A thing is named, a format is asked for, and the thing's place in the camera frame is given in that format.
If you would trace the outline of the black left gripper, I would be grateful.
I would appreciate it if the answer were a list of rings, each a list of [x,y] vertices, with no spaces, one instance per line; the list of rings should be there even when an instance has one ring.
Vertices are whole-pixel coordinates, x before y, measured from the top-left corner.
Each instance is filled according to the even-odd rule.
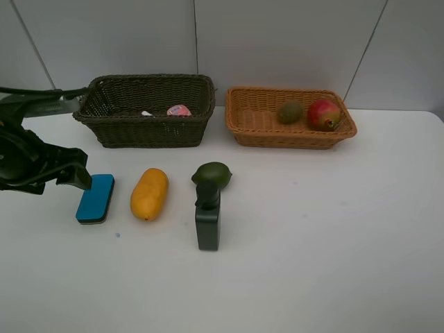
[[[92,187],[86,170],[87,154],[43,142],[22,126],[27,105],[1,105],[1,190],[41,195],[45,184]]]

